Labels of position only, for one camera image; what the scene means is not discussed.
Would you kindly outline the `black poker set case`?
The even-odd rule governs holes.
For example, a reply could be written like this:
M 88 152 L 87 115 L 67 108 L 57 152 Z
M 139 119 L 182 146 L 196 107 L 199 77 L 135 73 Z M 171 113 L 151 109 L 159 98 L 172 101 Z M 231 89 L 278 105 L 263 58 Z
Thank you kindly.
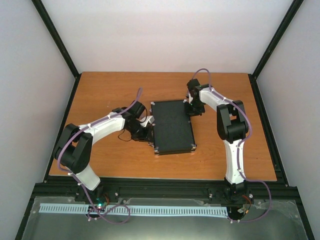
M 153 148 L 155 155 L 194 152 L 197 148 L 185 99 L 153 101 Z

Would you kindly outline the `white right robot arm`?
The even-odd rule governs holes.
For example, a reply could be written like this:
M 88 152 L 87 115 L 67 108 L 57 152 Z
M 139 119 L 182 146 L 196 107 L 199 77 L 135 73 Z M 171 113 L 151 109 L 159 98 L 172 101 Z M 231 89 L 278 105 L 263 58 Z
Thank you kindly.
M 224 97 L 209 84 L 201 85 L 196 78 L 187 83 L 187 89 L 185 109 L 189 116 L 201 116 L 205 113 L 205 105 L 216 112 L 217 133 L 223 141 L 226 154 L 226 187 L 223 194 L 228 202 L 234 203 L 247 191 L 244 143 L 250 125 L 244 104 L 240 100 Z

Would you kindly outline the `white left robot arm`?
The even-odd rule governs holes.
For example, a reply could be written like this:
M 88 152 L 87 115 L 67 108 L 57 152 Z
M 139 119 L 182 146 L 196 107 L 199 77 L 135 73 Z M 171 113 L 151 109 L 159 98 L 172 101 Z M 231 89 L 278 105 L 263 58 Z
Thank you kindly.
M 152 142 L 152 115 L 141 115 L 146 107 L 136 101 L 129 107 L 118 107 L 106 116 L 91 123 L 65 126 L 53 150 L 58 167 L 75 177 L 78 184 L 86 188 L 86 195 L 92 201 L 103 198 L 101 179 L 90 166 L 93 145 L 103 138 L 119 131 L 128 131 L 130 139 L 138 142 Z

